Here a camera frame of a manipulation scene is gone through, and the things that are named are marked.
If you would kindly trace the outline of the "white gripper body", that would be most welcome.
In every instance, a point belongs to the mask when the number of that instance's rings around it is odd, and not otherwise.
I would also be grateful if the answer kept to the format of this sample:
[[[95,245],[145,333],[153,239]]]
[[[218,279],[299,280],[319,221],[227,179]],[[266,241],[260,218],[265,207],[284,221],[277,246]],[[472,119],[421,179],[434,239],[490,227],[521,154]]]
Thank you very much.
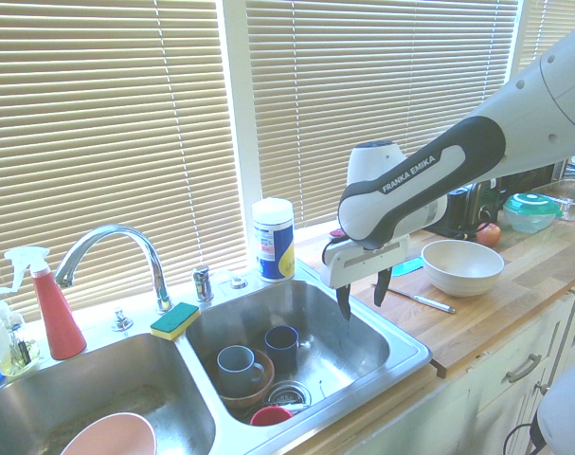
[[[353,240],[329,243],[322,254],[322,282],[337,289],[405,261],[409,235],[378,249],[365,249]]]

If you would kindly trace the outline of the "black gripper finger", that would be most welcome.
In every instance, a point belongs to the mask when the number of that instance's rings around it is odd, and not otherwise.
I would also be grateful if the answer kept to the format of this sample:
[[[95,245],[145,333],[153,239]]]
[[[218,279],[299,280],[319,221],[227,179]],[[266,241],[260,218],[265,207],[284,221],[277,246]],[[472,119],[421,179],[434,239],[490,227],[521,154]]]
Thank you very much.
[[[346,321],[350,320],[350,284],[345,284],[335,290],[336,300],[343,318]]]
[[[375,306],[381,306],[386,296],[386,292],[391,280],[391,268],[381,270],[377,274],[377,283],[375,284],[373,302]]]

